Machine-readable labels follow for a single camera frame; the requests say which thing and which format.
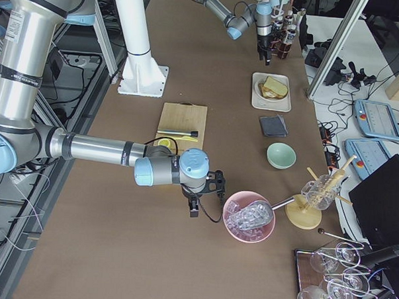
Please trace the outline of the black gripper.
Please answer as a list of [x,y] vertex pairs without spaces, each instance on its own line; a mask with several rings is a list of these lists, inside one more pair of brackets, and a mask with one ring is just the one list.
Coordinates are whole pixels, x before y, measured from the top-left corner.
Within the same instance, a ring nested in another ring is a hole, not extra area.
[[271,60],[271,50],[269,45],[271,44],[271,35],[257,35],[257,52],[259,54],[259,59],[263,60],[265,58],[265,65],[270,65]]
[[224,206],[225,190],[225,178],[222,170],[209,171],[206,179],[204,180],[203,186],[193,189],[191,186],[181,184],[182,192],[188,199],[189,203],[189,214],[191,218],[197,218],[199,216],[200,197],[204,194],[216,193],[220,200],[221,207]]

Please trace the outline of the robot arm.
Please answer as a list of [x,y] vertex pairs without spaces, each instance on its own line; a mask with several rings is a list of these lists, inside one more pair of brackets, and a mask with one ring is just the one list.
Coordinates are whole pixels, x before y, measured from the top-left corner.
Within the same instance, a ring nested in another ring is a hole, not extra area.
[[273,41],[271,34],[272,4],[269,1],[247,4],[245,11],[240,16],[235,16],[219,0],[196,0],[212,11],[215,16],[224,23],[228,36],[236,40],[253,24],[256,26],[257,52],[259,59],[264,60],[266,65],[270,64],[272,55],[269,47]]
[[94,0],[11,0],[0,54],[0,174],[36,158],[85,159],[134,168],[138,185],[179,185],[191,217],[203,210],[200,197],[225,195],[221,171],[211,171],[205,152],[182,154],[163,146],[71,133],[36,124],[32,110],[55,28],[67,21],[93,22]]

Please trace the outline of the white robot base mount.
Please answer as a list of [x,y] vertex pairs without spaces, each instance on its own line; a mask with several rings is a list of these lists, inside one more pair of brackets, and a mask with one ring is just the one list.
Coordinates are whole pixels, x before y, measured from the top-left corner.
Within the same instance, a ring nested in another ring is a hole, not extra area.
[[128,57],[118,93],[159,98],[169,68],[154,60],[143,0],[115,0]]

